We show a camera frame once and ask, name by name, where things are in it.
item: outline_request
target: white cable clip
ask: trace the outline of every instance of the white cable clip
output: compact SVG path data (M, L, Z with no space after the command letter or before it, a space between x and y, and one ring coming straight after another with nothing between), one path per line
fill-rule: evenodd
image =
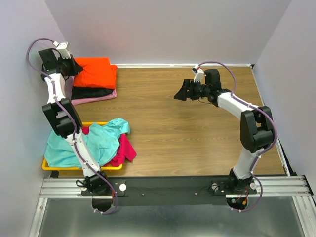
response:
M202 77L204 76L204 71L202 70L202 68L198 64L196 64L192 68L192 71L195 74L193 82L201 82Z
M59 43L58 43L57 41L54 41L54 42L53 42L53 45L54 45L55 47L57 47L57 46L59 45Z

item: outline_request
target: black cloth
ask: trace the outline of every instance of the black cloth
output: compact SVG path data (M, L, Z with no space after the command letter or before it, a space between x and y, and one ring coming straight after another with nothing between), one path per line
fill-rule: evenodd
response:
M90 88L73 86L71 99L97 98L109 95L113 90L105 88Z

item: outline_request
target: gray wall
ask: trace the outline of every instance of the gray wall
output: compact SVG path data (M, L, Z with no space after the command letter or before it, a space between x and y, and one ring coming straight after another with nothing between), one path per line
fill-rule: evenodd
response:
M0 11L0 236L24 237L39 198L40 163L51 130L41 111L47 88L25 54L34 39L63 40L63 35L42 0L0 1ZM34 47L32 56L46 45Z
M316 191L316 1L294 0L263 50L255 75L294 170Z
M290 0L46 0L80 57L255 63Z

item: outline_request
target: clothing pile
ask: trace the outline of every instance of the clothing pile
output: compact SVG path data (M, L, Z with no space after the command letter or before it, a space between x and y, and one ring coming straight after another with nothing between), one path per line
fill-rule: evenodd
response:
M76 58L75 61L83 71L74 78L73 105L116 98L116 65L111 65L108 58Z
M133 161L136 152L125 134L130 133L127 121L116 118L104 126L93 123L90 127L83 127L84 140L92 157L100 166L108 164L119 166L125 159ZM81 168L80 162L73 149L65 139L51 132L45 158L50 167L75 167Z

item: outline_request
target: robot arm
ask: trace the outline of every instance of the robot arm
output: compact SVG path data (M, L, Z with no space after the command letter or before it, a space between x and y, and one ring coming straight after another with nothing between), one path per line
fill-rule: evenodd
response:
M201 71L202 69L198 65L193 68L195 79L184 80L182 88L174 99L185 101L187 98L197 100L207 97L210 103L227 110L240 120L240 141L243 148L237 164L229 174L228 186L231 192L244 189L252 181L251 172L260 158L259 154L273 142L273 127L258 111L235 100L229 90L222 89L217 69L205 70L203 73L205 74L204 85L200 83ZM268 107L263 106L259 109L272 118L271 110Z
M83 68L75 62L73 56L67 50L67 42L54 45L56 48L49 48L39 52L43 61L42 69L49 75L42 75L42 79L47 84L49 94L47 105L44 105L42 110L54 132L63 137L74 150L85 176L84 182L81 183L82 186L92 193L96 189L105 192L108 188L107 184L100 179L99 175L105 179L107 177L104 172L101 172L100 165L92 157L83 139L81 120L65 95L64 76L74 76L80 73ZM58 51L60 57L56 58L53 51ZM74 121L69 118L59 105L62 105ZM77 127L75 134L73 134L75 129L73 122Z

